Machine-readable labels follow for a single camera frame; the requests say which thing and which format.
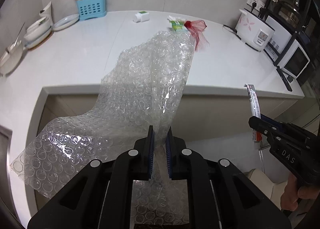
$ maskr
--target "red netting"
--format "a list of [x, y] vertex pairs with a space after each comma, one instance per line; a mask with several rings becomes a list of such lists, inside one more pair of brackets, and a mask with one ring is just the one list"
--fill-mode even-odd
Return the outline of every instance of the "red netting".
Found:
[[207, 27], [203, 20], [186, 21], [184, 26], [190, 31], [191, 35], [196, 39], [196, 51], [209, 45], [209, 42], [203, 35], [204, 29]]

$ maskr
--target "white bottle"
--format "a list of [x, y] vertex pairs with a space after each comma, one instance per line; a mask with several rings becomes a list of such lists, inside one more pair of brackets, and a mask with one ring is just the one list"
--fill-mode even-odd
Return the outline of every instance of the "white bottle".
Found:
[[144, 22], [144, 21], [148, 21], [149, 19], [150, 19], [150, 14], [146, 11], [138, 12], [133, 16], [134, 22]]

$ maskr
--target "blue utensil holder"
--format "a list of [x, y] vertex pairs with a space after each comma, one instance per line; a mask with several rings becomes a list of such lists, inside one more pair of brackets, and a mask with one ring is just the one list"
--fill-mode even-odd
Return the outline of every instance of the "blue utensil holder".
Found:
[[78, 0], [77, 6], [80, 21], [104, 17], [107, 14], [106, 0]]

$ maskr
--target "white rice cooker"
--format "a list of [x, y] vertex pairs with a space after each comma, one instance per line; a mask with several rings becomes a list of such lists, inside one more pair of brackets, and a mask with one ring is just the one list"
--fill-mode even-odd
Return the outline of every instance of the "white rice cooker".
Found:
[[237, 35], [257, 51], [262, 51], [275, 30], [247, 9], [240, 9], [240, 12], [242, 14], [236, 26]]

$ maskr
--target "kitchen counter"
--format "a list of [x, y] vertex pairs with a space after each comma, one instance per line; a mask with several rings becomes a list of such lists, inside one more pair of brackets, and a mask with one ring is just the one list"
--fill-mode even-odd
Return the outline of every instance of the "kitchen counter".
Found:
[[[150, 12], [150, 21], [134, 23], [135, 13], [110, 12], [56, 32], [29, 51], [9, 77], [0, 79], [0, 125], [13, 131], [10, 162], [36, 136], [48, 94], [98, 93], [101, 78], [113, 69], [120, 52], [147, 41], [159, 30], [168, 30], [168, 15], [197, 19]], [[205, 22], [204, 36], [210, 46], [195, 53], [185, 94], [247, 96], [243, 85], [249, 83], [261, 97], [304, 97], [296, 80], [291, 83], [292, 92], [286, 89], [264, 52], [249, 48], [221, 24]], [[13, 171], [10, 181], [19, 219], [26, 227], [31, 207], [24, 184]]]

